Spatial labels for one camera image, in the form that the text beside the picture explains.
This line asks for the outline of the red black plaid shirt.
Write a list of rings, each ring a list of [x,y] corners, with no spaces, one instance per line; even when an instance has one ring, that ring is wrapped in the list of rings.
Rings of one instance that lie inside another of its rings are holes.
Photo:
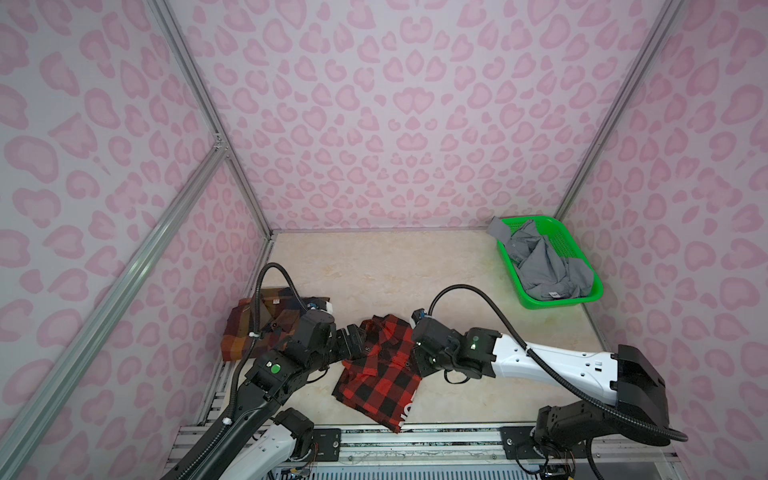
[[[410,358],[413,328],[394,315],[374,316],[363,321],[360,328],[366,334],[365,356],[343,362],[333,397],[398,433],[422,380]]]

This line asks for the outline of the green plastic basket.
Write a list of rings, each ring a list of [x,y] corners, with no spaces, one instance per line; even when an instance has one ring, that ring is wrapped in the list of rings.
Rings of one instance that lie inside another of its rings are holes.
[[[547,216],[494,218],[496,242],[521,305],[541,310],[599,300],[603,284],[560,221]]]

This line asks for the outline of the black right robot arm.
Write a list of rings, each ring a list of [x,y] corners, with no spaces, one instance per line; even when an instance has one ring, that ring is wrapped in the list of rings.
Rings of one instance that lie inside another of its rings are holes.
[[[656,447],[686,439],[670,426],[665,381],[635,347],[622,345],[611,353],[522,345],[515,336],[491,329],[460,333],[423,310],[412,318],[411,363],[422,377],[458,372],[468,380],[525,379],[558,385],[576,396],[569,405],[540,408],[523,442],[539,455],[610,435]]]

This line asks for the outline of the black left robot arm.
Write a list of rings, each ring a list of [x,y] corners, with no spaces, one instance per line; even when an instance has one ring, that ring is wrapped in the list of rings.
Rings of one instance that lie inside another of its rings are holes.
[[[314,423],[283,405],[311,374],[365,356],[365,332],[338,328],[333,316],[311,309],[293,334],[254,360],[229,406],[166,479],[262,479],[288,460],[312,460]]]

